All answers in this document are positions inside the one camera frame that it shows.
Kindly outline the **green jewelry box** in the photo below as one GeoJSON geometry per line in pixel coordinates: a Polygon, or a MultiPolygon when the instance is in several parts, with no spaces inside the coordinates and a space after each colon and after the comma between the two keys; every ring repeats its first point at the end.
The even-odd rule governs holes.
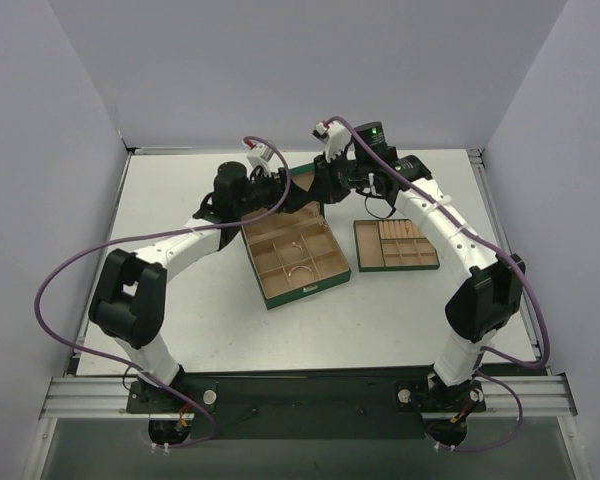
{"type": "Polygon", "coordinates": [[[351,269],[312,201],[294,213],[275,213],[242,228],[242,238],[269,310],[348,282],[351,269]]]}

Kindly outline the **silver pearl bangle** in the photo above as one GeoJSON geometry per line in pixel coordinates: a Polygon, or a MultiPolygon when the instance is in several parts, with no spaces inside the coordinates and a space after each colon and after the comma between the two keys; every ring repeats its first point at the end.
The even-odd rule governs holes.
{"type": "Polygon", "coordinates": [[[304,258],[304,247],[301,243],[292,241],[279,248],[281,259],[285,263],[295,263],[304,258]]]}
{"type": "Polygon", "coordinates": [[[315,280],[315,273],[308,265],[296,265],[289,269],[287,277],[293,285],[304,285],[315,280]]]}

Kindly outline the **green tray with compartments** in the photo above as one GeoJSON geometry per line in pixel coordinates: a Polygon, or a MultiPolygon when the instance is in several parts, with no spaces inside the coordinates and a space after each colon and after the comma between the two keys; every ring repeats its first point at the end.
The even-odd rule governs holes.
{"type": "Polygon", "coordinates": [[[360,272],[440,268],[435,247],[410,220],[355,220],[353,233],[360,272]]]}

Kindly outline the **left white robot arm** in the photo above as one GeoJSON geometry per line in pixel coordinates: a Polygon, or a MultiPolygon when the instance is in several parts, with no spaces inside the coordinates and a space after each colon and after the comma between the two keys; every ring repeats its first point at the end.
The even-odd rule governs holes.
{"type": "Polygon", "coordinates": [[[152,383],[150,400],[163,411],[184,402],[185,387],[175,380],[180,365],[160,335],[170,280],[202,257],[226,247],[242,228],[240,222],[279,207],[294,213],[319,199],[313,172],[248,176],[246,167],[220,165],[213,190],[185,224],[185,232],[132,252],[115,249],[103,266],[88,311],[89,320],[123,348],[143,378],[152,383]]]}

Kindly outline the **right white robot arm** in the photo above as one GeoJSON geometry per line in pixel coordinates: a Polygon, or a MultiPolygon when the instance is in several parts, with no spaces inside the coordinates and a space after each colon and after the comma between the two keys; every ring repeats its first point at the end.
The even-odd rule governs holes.
{"type": "Polygon", "coordinates": [[[522,283],[518,256],[495,252],[452,206],[430,169],[415,155],[400,157],[385,141],[379,122],[350,130],[336,121],[317,123],[324,145],[322,173],[349,192],[367,189],[410,220],[433,245],[458,289],[445,306],[451,332],[433,365],[448,387],[468,381],[496,333],[517,314],[522,283]]]}

